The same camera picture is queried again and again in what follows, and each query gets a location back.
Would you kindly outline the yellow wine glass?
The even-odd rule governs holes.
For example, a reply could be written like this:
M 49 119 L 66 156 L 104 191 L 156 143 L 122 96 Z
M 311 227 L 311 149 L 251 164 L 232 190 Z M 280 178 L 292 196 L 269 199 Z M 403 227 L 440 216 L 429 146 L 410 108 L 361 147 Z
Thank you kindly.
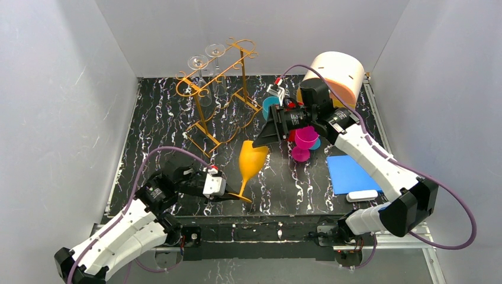
M 242 185 L 239 193 L 230 193 L 230 195 L 247 203 L 252 202 L 244 196 L 244 190 L 248 181 L 256 176 L 264 167 L 268 153 L 269 147 L 267 146 L 253 147 L 253 141 L 245 140 L 243 142 L 239 155 L 239 170 L 242 177 Z

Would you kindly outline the red wine glass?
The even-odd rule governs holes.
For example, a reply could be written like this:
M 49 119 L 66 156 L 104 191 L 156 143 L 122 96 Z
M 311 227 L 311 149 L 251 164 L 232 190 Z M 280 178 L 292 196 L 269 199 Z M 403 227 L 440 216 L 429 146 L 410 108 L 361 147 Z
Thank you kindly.
M 287 111 L 292 111 L 293 109 L 296 109 L 297 103 L 295 100 L 293 100 L 292 98 L 287 98 L 286 101 L 287 101 Z M 287 141 L 294 141 L 294 136 L 295 136 L 295 130 L 291 130 L 289 132 Z

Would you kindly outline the magenta wine glass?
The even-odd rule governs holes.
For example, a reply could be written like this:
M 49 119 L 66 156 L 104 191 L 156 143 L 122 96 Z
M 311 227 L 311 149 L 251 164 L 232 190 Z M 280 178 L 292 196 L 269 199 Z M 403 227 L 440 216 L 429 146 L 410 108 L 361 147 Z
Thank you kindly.
M 292 158 L 297 162 L 306 162 L 310 158 L 310 150 L 319 138 L 313 126 L 295 130 L 295 147 L 291 151 Z

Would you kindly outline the teal blue wine glass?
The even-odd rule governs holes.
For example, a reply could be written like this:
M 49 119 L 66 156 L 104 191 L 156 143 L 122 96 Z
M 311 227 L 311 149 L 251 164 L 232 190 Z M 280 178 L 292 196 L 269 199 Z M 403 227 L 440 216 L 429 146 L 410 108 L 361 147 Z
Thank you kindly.
M 310 147 L 310 150 L 317 150 L 321 146 L 320 137 L 317 138 L 316 142 Z

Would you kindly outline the clear wine glass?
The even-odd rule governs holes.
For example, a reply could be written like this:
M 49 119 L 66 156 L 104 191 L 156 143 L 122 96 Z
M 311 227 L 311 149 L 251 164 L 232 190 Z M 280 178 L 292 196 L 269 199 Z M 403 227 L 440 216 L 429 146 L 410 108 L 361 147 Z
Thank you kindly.
M 209 44 L 205 48 L 207 56 L 211 60 L 212 67 L 210 68 L 211 87 L 213 94 L 217 96 L 227 93 L 226 77 L 221 74 L 219 58 L 225 54 L 226 48 L 220 43 Z
M 194 55 L 188 60 L 188 67 L 196 71 L 197 82 L 199 87 L 199 103 L 202 107 L 208 107 L 213 102 L 213 92 L 211 85 L 208 84 L 213 70 L 209 64 L 209 59 L 205 55 Z

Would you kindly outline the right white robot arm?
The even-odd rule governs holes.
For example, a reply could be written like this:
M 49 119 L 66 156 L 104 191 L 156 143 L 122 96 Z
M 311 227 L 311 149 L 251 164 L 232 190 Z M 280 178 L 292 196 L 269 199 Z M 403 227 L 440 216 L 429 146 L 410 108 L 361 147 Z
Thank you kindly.
M 364 132 L 362 121 L 347 108 L 336 108 L 329 87 L 320 78 L 300 83 L 301 106 L 286 109 L 274 106 L 253 142 L 267 146 L 285 138 L 292 130 L 312 126 L 338 149 L 350 156 L 382 189 L 387 202 L 355 209 L 337 221 L 334 234 L 349 240 L 365 233 L 388 231 L 403 237 L 434 210 L 438 184 L 406 170 L 374 139 Z

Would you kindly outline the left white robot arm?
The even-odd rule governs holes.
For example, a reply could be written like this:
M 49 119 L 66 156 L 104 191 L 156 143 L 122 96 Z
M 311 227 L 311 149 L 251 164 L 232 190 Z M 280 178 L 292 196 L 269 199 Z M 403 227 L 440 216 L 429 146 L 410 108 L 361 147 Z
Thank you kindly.
M 105 283 L 117 270 L 144 252 L 161 245 L 183 247 L 190 240 L 183 225 L 169 209 L 180 194 L 206 202 L 237 200 L 215 166 L 175 167 L 165 163 L 155 171 L 112 220 L 74 248 L 60 248 L 54 255 L 65 283 Z

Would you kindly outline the light blue wine glass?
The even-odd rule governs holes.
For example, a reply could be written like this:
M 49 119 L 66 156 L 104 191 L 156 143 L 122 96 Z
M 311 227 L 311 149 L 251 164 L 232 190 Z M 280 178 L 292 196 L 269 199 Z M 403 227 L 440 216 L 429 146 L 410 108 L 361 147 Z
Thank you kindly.
M 278 104 L 279 104 L 279 98 L 277 96 L 269 96 L 263 100 L 262 115 L 265 121 L 268 119 L 270 107 Z

